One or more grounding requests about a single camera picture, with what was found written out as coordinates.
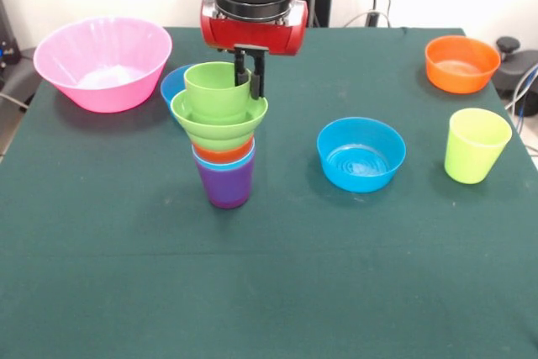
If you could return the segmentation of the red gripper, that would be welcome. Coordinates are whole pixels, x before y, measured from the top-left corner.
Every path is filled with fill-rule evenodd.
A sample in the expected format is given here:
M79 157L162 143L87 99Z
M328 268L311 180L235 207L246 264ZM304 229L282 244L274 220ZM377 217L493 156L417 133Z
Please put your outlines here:
M308 4L292 0L288 11L271 22L241 21L222 14L215 0L202 0L200 27L206 44L215 49L233 50L236 46L261 47L271 55L296 55L302 46L308 20ZM235 49L235 83L249 80L245 52ZM251 96L264 98L265 54L252 55Z

